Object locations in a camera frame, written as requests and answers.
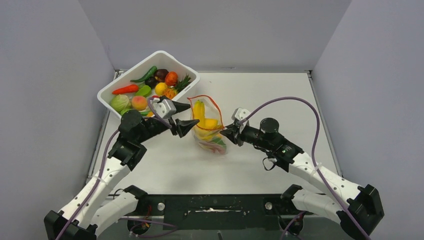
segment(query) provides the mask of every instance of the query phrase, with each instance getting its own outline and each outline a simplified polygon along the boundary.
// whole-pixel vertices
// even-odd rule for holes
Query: white table surface
[[[200,82],[187,97],[211,96],[221,109],[225,125],[232,123],[231,115],[236,108],[253,111],[278,97],[299,97],[317,105],[306,73],[201,73],[200,76]],[[309,107],[298,101],[279,101],[260,110],[250,119],[250,125],[258,128],[266,117],[277,119],[279,132],[311,154],[316,120]],[[178,118],[190,119],[190,111],[180,113]],[[119,123],[117,116],[109,115],[92,166],[94,171],[100,168],[106,142]],[[166,131],[143,144],[147,153],[114,191],[135,185],[149,194],[279,194],[297,184],[320,192],[279,167],[265,171],[262,166],[265,154],[247,143],[238,147],[227,141],[227,154],[216,155],[201,149],[191,133],[179,138]],[[322,124],[315,155],[317,162],[337,172]]]

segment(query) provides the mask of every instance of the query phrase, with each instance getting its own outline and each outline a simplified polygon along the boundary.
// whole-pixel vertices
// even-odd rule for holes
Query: white plastic tray
[[[133,84],[133,82],[130,82],[131,80],[140,79],[152,66],[156,66],[157,69],[167,69],[170,72],[176,72],[178,78],[181,78],[186,74],[191,77],[191,83],[186,88],[184,88],[183,91],[178,93],[172,100],[177,101],[182,97],[193,97],[189,94],[189,90],[192,90],[194,86],[200,81],[200,74],[193,70],[191,67],[188,67],[177,61],[175,57],[166,51],[156,51],[126,71],[120,77],[109,83],[107,86],[102,88],[97,94],[97,99],[114,115],[116,115],[118,118],[121,118],[119,112],[115,111],[111,105],[109,105],[109,102],[115,96],[112,94],[112,92],[116,89]]]

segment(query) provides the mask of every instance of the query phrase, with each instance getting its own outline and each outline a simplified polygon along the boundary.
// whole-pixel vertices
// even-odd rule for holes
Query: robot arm
[[[59,212],[50,211],[44,218],[49,240],[58,237],[69,219],[72,222],[66,227],[61,240],[95,240],[96,235],[136,209],[138,200],[147,193],[135,186],[128,187],[117,199],[101,208],[100,206],[146,153],[147,149],[141,143],[168,129],[173,135],[182,138],[199,122],[199,120],[172,119],[172,115],[189,109],[189,104],[161,97],[154,98],[152,107],[165,122],[153,117],[144,119],[136,110],[130,110],[122,116],[118,128],[119,136],[109,152],[109,159],[105,159],[102,176],[99,177],[100,171],[98,171],[79,194]],[[81,206],[87,196],[88,201]]]
[[[222,130],[221,134],[238,146],[242,146],[245,142],[253,145],[255,149],[264,152],[269,159],[272,159],[275,166],[301,177],[325,194],[315,194],[300,186],[292,185],[282,195],[283,201],[293,204],[298,210],[319,214],[337,222],[354,239],[364,239],[359,229],[337,203],[330,187],[348,206],[348,211],[368,235],[375,229],[384,216],[377,189],[371,185],[362,187],[350,182],[319,164],[315,167],[307,153],[279,133],[277,120],[265,118],[257,129],[249,126],[248,121],[242,121],[249,115],[250,112],[246,109],[236,109],[232,116],[234,123]],[[329,187],[319,176],[318,169]]]

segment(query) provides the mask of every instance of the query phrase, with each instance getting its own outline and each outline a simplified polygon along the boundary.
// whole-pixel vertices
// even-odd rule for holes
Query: plastic bag
[[[199,146],[209,152],[225,154],[227,144],[220,131],[224,129],[221,110],[210,96],[199,95],[189,97],[191,119],[200,122],[193,127],[194,140]]]

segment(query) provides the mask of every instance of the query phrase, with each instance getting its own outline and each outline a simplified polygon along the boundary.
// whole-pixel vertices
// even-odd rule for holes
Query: bolt
[[[163,202],[159,202],[157,205],[157,210],[163,211],[165,209],[165,204]]]
[[[267,210],[271,210],[271,209],[273,209],[273,204],[272,204],[272,203],[270,203],[270,202],[267,202],[267,203],[265,203],[265,208],[266,208]]]

